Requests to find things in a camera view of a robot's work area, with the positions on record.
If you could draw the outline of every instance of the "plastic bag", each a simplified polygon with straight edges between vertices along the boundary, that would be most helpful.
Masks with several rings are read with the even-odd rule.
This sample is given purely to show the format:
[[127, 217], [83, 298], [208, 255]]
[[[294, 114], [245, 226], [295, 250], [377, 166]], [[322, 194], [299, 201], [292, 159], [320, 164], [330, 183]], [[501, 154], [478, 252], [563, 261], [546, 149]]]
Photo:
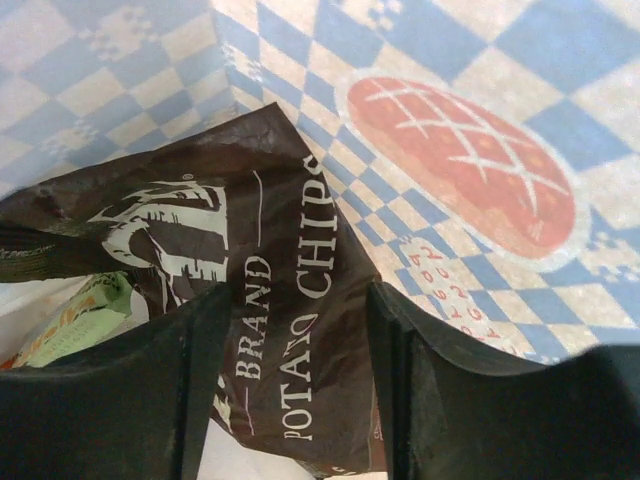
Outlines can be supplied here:
[[2, 285], [0, 299], [6, 303], [0, 306], [0, 369], [11, 368], [29, 333], [75, 295], [87, 278]]
[[213, 418], [318, 475], [384, 470], [365, 322], [378, 273], [276, 105], [21, 190], [0, 222], [0, 281], [127, 271], [152, 318], [227, 282]]
[[29, 333], [11, 366], [43, 367], [142, 325], [148, 317], [133, 314], [134, 293], [125, 275], [95, 275]]

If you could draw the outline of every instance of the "blue and white checkered pattern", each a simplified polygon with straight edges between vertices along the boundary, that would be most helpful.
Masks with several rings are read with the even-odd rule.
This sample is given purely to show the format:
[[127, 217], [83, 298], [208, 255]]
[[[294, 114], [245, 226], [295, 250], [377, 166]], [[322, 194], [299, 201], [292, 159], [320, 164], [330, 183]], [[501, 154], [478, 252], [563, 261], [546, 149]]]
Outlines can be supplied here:
[[235, 115], [206, 0], [0, 7], [0, 194]]
[[[640, 10], [627, 0], [25, 0], [0, 7], [0, 187], [156, 148], [277, 101], [386, 278], [431, 302], [399, 238], [450, 258], [530, 358], [640, 343]], [[590, 242], [550, 273], [480, 243], [343, 125], [357, 68], [449, 86], [553, 146]]]
[[[338, 203], [386, 278], [433, 308], [398, 238], [451, 259], [475, 303], [539, 361], [598, 342], [640, 343], [640, 11], [618, 0], [214, 2], [240, 111], [277, 101], [323, 159]], [[338, 116], [356, 68], [450, 86], [542, 136], [581, 176], [592, 235], [551, 273], [475, 240]]]

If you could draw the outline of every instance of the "red oval emblem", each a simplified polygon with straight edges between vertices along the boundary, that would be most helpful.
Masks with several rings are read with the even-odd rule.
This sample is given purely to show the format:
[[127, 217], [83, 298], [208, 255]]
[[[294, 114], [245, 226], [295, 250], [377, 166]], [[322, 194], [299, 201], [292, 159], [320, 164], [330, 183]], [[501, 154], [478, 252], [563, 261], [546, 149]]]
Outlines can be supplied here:
[[337, 95], [365, 144], [495, 251], [548, 271], [584, 244], [589, 215], [577, 178], [533, 132], [446, 89], [368, 71]]

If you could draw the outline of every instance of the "white printed illustration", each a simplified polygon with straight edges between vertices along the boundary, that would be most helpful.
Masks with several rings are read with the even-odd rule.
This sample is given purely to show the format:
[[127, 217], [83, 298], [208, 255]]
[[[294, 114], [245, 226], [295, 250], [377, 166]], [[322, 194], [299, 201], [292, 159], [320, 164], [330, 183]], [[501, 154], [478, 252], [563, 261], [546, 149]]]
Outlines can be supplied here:
[[[224, 383], [224, 379], [222, 378], [222, 376], [218, 376], [218, 386], [222, 389], [222, 391], [225, 390], [226, 384]], [[229, 405], [229, 398], [225, 398], [223, 400], [219, 395], [216, 394], [216, 396], [213, 397], [213, 408], [215, 408], [218, 412], [218, 415], [220, 415], [220, 419], [227, 426], [229, 433], [232, 433], [233, 430], [231, 430], [231, 406]]]
[[[124, 211], [110, 215], [110, 211], [116, 208], [110, 206], [90, 221], [116, 223], [102, 245], [116, 260], [138, 268], [155, 266], [149, 260], [136, 256], [131, 250], [131, 238], [137, 232], [147, 230], [150, 221], [217, 234], [222, 239], [225, 251], [224, 260], [221, 262], [167, 253], [157, 239], [150, 237], [158, 258], [158, 273], [166, 281], [165, 307], [169, 295], [177, 305], [181, 305], [186, 299], [180, 298], [174, 291], [174, 281], [177, 277], [212, 282], [224, 282], [227, 279], [226, 252], [229, 249], [229, 240], [226, 194], [222, 187], [204, 187], [195, 181], [153, 182], [152, 185], [151, 188], [123, 198], [123, 203], [135, 200]], [[173, 204], [172, 200], [180, 200], [186, 205]], [[193, 201], [193, 206], [189, 205], [189, 200]]]

